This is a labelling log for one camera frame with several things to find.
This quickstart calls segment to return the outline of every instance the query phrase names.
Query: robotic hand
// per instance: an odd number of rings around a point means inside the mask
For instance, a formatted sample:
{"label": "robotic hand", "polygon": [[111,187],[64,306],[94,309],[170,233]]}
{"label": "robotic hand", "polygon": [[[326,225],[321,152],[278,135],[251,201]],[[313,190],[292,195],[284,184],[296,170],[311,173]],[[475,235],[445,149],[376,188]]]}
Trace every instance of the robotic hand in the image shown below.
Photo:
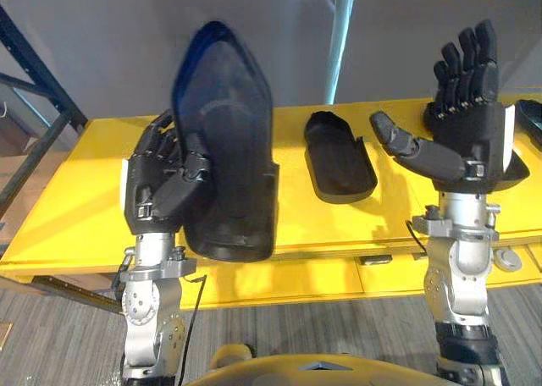
{"label": "robotic hand", "polygon": [[[209,192],[209,161],[195,135],[181,153],[172,111],[153,120],[123,164],[124,215],[136,235],[126,249],[119,279],[127,334],[122,377],[130,385],[173,385],[184,343],[179,278],[196,270],[174,235],[194,201]],[[127,270],[131,259],[134,267]]]}
{"label": "robotic hand", "polygon": [[439,375],[466,385],[504,385],[495,336],[488,324],[486,279],[497,205],[486,194],[517,184],[527,167],[512,151],[514,108],[496,101],[495,32],[488,20],[459,35],[434,66],[439,89],[423,115],[434,139],[413,137],[382,112],[371,124],[384,149],[402,166],[433,180],[439,206],[414,217],[428,234],[425,295],[440,344]]}

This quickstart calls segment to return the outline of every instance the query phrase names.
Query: black cable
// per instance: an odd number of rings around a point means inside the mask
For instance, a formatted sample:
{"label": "black cable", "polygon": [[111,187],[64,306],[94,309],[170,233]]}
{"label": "black cable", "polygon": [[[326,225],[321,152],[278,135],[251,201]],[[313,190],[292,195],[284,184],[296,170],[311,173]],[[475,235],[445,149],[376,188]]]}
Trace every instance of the black cable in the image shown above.
{"label": "black cable", "polygon": [[205,274],[201,276],[200,278],[195,278],[193,280],[189,280],[187,278],[183,278],[183,279],[190,283],[202,282],[202,284],[200,285],[200,292],[197,295],[196,305],[194,306],[194,312],[192,313],[192,317],[190,318],[190,324],[188,324],[188,332],[186,333],[185,350],[183,351],[183,363],[180,367],[180,376],[179,376],[179,382],[177,383],[177,386],[180,386],[183,383],[183,379],[185,378],[186,357],[188,356],[188,345],[190,344],[190,336],[192,335],[192,329],[194,328],[194,322],[196,321],[197,309],[199,308],[200,301],[202,300],[202,294],[203,294],[203,289],[205,288],[205,282],[207,281],[207,275]]}
{"label": "black cable", "polygon": [[427,249],[425,249],[425,246],[423,246],[423,244],[420,242],[416,234],[414,234],[414,229],[412,229],[412,222],[407,220],[405,221],[405,224],[406,224],[406,229],[408,229],[408,232],[410,232],[410,235],[412,236],[412,238],[416,241],[416,243],[420,246],[420,248],[423,249],[423,252],[427,255]]}

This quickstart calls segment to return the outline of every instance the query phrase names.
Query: yellow table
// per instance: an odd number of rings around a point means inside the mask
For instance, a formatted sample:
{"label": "yellow table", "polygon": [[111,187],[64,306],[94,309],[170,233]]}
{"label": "yellow table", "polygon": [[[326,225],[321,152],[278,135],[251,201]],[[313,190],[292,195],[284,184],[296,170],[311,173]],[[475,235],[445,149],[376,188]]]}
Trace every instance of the yellow table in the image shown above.
{"label": "yellow table", "polygon": [[[518,96],[503,101],[516,99]],[[420,292],[426,262],[415,262],[408,254],[418,250],[404,221],[422,214],[425,205],[436,203],[436,191],[430,180],[409,172],[384,153],[368,116],[384,110],[400,126],[424,136],[427,132],[420,114],[427,101],[276,108],[274,161],[280,165],[280,173],[274,256],[270,261],[248,265],[200,259],[198,272],[209,272],[213,278],[203,305]],[[332,205],[314,194],[305,162],[303,129],[311,113],[318,110],[334,111],[350,124],[355,135],[364,137],[379,180],[370,198]],[[134,244],[119,205],[120,162],[132,153],[151,118],[96,119],[89,123],[0,261],[0,275],[24,283],[36,275],[117,269],[124,248]],[[542,239],[542,218],[538,214],[542,209],[538,194],[542,157],[521,130],[516,132],[515,149],[529,166],[531,176],[510,190],[491,195],[489,200],[502,207],[497,229],[503,245],[538,246]],[[184,243],[182,233],[179,242]],[[539,280],[540,270],[528,250],[520,247],[520,252],[525,253],[524,264],[528,259],[518,273],[524,274],[523,278],[517,279],[514,273],[516,278],[505,276],[497,280],[499,284],[505,283],[505,278],[515,283]],[[383,253],[394,255],[389,266],[362,267],[355,258]],[[400,269],[401,275],[394,269]],[[379,271],[388,273],[368,273]],[[184,299],[189,304],[190,294],[194,295],[189,291]]]}

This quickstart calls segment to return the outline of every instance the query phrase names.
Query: gray carpet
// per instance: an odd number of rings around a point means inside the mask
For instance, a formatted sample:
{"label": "gray carpet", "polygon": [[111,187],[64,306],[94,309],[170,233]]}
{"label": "gray carpet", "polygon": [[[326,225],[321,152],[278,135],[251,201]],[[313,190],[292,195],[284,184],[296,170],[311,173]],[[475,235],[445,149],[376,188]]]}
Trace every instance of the gray carpet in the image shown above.
{"label": "gray carpet", "polygon": [[[489,308],[512,385],[542,384],[541,287],[492,290]],[[14,322],[0,352],[0,385],[119,384],[121,316],[0,290],[0,321]],[[423,297],[201,311],[192,337],[186,380],[205,373],[226,343],[252,345],[259,356],[346,352],[424,372],[434,371],[437,353]]]}

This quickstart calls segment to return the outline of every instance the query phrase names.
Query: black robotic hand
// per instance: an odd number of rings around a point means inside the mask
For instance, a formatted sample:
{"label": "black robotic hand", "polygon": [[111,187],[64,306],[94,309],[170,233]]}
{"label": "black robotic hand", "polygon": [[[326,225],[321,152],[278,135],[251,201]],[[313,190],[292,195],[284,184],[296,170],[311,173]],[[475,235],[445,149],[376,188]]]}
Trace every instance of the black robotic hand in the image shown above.
{"label": "black robotic hand", "polygon": [[413,137],[382,112],[371,125],[384,149],[406,168],[429,177],[438,191],[487,194],[515,185],[528,169],[513,152],[513,111],[496,101],[496,36],[488,20],[459,34],[434,66],[439,89],[423,115],[433,141]]}
{"label": "black robotic hand", "polygon": [[197,135],[178,140],[173,116],[168,110],[154,119],[128,161],[124,216],[134,235],[179,231],[186,211],[209,192],[207,151]]}

